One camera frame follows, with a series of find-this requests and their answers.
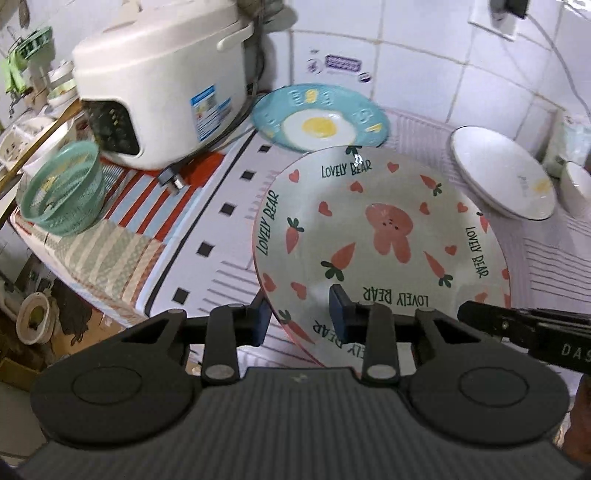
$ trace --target white bowl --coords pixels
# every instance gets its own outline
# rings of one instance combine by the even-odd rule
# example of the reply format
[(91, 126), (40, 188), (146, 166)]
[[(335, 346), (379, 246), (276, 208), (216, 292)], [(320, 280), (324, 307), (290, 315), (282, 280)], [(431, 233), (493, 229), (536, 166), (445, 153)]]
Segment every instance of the white bowl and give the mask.
[(564, 208), (577, 218), (591, 218), (591, 175), (580, 165), (568, 162), (560, 176)]
[(66, 83), (62, 83), (51, 91), (47, 96), (47, 103), (49, 103), (52, 108), (57, 108), (77, 95), (76, 81), (74, 79), (68, 80)]
[(65, 145), (76, 141), (76, 126), (74, 122), (67, 122), (61, 125), (53, 134), (39, 147), (23, 166), (23, 170), (31, 177), (34, 177), (39, 169), (47, 161), (62, 149)]

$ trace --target rice cooker label sticker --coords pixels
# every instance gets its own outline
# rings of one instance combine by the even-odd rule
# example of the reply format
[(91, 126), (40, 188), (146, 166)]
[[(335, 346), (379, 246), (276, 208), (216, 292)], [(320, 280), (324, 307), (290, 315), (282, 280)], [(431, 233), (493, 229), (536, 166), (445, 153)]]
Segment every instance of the rice cooker label sticker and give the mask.
[(220, 109), (216, 100), (216, 87), (202, 91), (191, 98), (191, 107), (195, 119), (195, 127), (199, 135), (199, 141), (205, 140), (220, 126)]
[(222, 102), (219, 107), (220, 122), (223, 122), (229, 113), (232, 111), (232, 104), (230, 103), (231, 98), (228, 98), (225, 102)]

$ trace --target white electrical socket plate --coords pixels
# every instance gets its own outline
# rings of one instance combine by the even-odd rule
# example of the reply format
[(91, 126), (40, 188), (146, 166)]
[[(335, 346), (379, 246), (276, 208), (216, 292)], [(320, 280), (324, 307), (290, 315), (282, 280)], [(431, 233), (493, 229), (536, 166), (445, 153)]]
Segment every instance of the white electrical socket plate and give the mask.
[(506, 14), (503, 19), (495, 20), (492, 18), (491, 0), (475, 0), (468, 23), (514, 41), (519, 19), (515, 15)]

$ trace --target green plastic basket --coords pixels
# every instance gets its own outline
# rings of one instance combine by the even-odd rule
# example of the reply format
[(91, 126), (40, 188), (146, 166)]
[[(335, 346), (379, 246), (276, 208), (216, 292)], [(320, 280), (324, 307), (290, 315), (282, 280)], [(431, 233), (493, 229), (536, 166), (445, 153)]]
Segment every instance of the green plastic basket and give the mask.
[(31, 179), (21, 200), (21, 215), (55, 235), (83, 232), (105, 201), (98, 146), (89, 141), (62, 148)]

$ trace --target small bowl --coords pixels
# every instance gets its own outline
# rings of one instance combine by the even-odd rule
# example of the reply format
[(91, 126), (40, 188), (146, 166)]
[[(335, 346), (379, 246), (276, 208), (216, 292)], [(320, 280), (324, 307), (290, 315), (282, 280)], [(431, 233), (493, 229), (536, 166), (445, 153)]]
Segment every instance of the small bowl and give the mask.
[(51, 108), (57, 108), (63, 105), (68, 100), (78, 95), (76, 91), (76, 81), (74, 79), (68, 80), (66, 83), (55, 87), (49, 95), (47, 95), (47, 103), (51, 105)]
[(568, 162), (560, 176), (564, 208), (577, 218), (591, 218), (591, 175), (580, 165)]

